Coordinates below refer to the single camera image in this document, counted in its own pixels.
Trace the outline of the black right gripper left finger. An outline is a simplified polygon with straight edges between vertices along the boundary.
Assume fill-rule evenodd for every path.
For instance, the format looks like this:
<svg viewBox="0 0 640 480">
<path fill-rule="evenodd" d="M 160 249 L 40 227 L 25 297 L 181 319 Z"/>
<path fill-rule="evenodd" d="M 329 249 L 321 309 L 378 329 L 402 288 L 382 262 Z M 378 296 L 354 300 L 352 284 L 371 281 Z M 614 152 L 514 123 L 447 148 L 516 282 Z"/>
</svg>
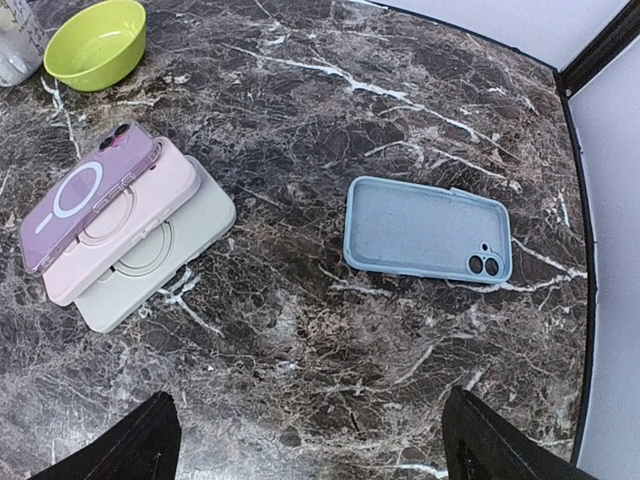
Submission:
<svg viewBox="0 0 640 480">
<path fill-rule="evenodd" d="M 173 397 L 163 391 L 132 410 L 78 452 L 35 479 L 173 479 L 181 426 Z"/>
</svg>

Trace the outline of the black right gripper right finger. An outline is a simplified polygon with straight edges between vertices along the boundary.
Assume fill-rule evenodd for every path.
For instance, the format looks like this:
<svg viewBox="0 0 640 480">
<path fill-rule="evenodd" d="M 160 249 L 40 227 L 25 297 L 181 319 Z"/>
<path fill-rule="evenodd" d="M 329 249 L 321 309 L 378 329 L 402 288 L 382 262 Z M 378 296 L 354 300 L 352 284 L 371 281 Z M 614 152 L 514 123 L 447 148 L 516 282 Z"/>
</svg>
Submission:
<svg viewBox="0 0 640 480">
<path fill-rule="evenodd" d="M 442 415 L 450 479 L 590 479 L 526 437 L 473 393 L 455 386 Z"/>
</svg>

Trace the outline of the light blue phone case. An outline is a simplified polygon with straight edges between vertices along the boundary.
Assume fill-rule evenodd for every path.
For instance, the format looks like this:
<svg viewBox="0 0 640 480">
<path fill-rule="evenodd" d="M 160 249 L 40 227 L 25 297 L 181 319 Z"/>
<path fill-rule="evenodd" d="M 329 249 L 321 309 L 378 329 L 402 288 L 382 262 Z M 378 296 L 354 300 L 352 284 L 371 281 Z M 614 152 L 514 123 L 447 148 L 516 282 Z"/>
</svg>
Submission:
<svg viewBox="0 0 640 480">
<path fill-rule="evenodd" d="M 360 176 L 347 193 L 343 255 L 362 271 L 505 283 L 513 271 L 509 213 L 456 188 Z"/>
</svg>

